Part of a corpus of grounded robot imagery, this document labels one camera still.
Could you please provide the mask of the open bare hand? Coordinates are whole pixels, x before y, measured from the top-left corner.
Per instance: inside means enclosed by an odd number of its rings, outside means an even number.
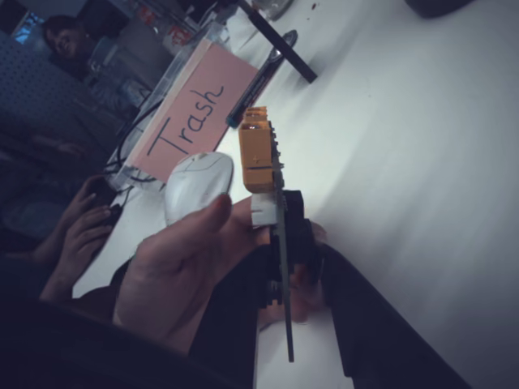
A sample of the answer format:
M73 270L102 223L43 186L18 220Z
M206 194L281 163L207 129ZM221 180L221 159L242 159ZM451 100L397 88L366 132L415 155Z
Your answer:
M188 354L214 288L268 241L268 230L252 225L251 199L232 203L227 194L218 196L139 244L114 324Z

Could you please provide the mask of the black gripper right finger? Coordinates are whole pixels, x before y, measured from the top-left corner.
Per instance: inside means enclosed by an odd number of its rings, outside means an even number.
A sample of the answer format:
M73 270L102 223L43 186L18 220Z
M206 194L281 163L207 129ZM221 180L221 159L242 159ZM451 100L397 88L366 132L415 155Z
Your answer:
M342 369L355 388L470 386L350 261L328 245L317 252Z

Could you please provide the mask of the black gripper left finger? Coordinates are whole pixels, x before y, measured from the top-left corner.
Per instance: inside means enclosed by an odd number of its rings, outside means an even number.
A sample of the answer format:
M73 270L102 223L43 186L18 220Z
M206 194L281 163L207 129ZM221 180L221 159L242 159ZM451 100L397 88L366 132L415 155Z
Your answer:
M248 254L212 292L191 345L188 388L254 388L268 246Z

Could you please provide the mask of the hand on black mouse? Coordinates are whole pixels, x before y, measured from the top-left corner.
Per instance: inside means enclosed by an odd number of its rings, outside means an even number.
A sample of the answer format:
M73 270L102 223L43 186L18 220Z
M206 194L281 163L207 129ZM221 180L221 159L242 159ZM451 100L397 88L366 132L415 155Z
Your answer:
M77 280L105 244L112 228L103 222L110 216L107 205L95 207L96 186L101 176L90 177L62 214L54 231L41 243L34 259L41 265L53 265L40 299L58 302L71 297Z

